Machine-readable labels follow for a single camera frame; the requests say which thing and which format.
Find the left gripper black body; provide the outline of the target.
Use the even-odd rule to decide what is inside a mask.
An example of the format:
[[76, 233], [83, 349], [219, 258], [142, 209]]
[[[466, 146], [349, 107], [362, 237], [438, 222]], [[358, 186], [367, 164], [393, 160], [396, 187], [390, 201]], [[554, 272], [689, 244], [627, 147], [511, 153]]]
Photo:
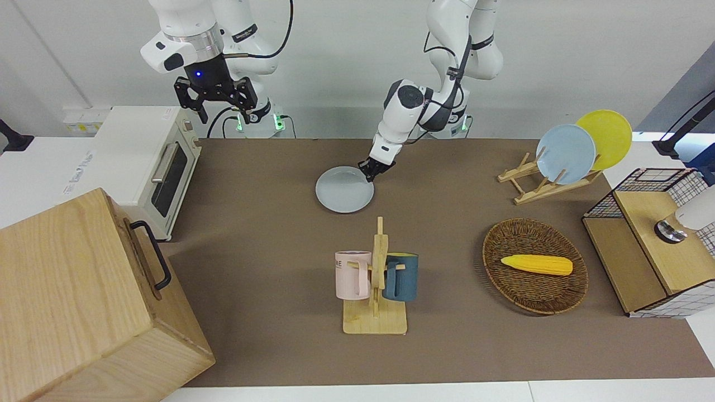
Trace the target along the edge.
[[363, 169], [364, 169], [364, 168], [370, 168], [370, 169], [371, 169], [372, 167], [375, 167], [376, 165], [386, 165], [386, 166], [387, 166], [386, 171], [387, 171], [387, 170], [389, 170], [391, 167], [393, 167], [394, 165], [396, 165], [396, 161], [393, 161], [393, 162], [391, 162], [390, 164], [385, 164], [385, 163], [382, 163], [382, 162], [380, 162], [380, 161], [378, 161], [378, 160], [376, 160], [376, 159], [374, 159], [374, 158], [372, 158], [372, 157], [368, 157], [366, 160], [363, 160], [362, 162], [359, 162], [358, 165], [357, 165], [357, 167], [358, 167], [358, 169], [359, 169], [360, 171], [362, 171], [362, 173], [363, 173]]

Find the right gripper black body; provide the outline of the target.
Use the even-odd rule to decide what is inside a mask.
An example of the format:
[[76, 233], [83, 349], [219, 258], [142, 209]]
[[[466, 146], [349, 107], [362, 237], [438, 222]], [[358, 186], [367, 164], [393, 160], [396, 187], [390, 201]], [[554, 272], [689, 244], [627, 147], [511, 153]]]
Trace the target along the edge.
[[215, 56], [207, 61], [195, 62], [184, 66], [187, 79], [194, 86], [190, 94], [196, 97], [201, 90], [204, 101], [227, 102], [234, 106], [234, 82], [225, 57]]

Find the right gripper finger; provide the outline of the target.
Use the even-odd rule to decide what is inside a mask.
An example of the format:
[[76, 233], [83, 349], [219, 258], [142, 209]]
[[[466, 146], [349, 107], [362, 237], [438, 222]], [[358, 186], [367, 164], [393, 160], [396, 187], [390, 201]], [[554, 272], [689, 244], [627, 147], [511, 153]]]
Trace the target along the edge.
[[203, 105], [203, 94], [201, 90], [199, 90], [197, 96], [192, 97], [190, 92], [194, 91], [194, 86], [191, 84], [189, 79], [186, 77], [177, 77], [174, 82], [174, 91], [176, 93], [179, 106], [196, 112], [202, 124], [206, 124], [208, 122], [208, 114]]
[[257, 92], [250, 79], [239, 79], [234, 82], [234, 105], [239, 109], [246, 124], [251, 124], [250, 115], [258, 102]]

